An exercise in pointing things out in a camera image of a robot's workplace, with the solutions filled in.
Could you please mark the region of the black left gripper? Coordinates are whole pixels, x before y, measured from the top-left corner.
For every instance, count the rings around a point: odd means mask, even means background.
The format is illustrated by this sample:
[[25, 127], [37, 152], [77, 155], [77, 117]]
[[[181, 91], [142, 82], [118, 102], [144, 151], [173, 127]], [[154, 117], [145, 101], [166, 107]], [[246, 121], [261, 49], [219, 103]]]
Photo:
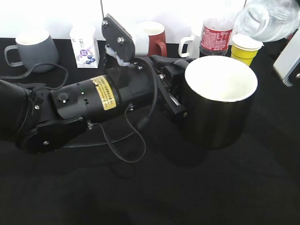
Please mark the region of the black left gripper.
[[181, 91], [187, 59], [150, 56], [158, 81], [158, 105], [160, 110], [172, 121], [180, 122], [187, 114], [181, 103]]

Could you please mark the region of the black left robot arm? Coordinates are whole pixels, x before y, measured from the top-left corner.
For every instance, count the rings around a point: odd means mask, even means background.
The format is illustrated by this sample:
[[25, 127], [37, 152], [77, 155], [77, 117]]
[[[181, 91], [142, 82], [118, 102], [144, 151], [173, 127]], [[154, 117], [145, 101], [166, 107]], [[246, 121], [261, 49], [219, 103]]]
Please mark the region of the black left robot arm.
[[161, 103], [172, 118], [187, 109], [176, 99], [184, 69], [179, 60], [158, 55], [136, 58], [127, 67], [52, 88], [44, 83], [0, 80], [0, 137], [30, 153], [57, 150], [129, 107]]

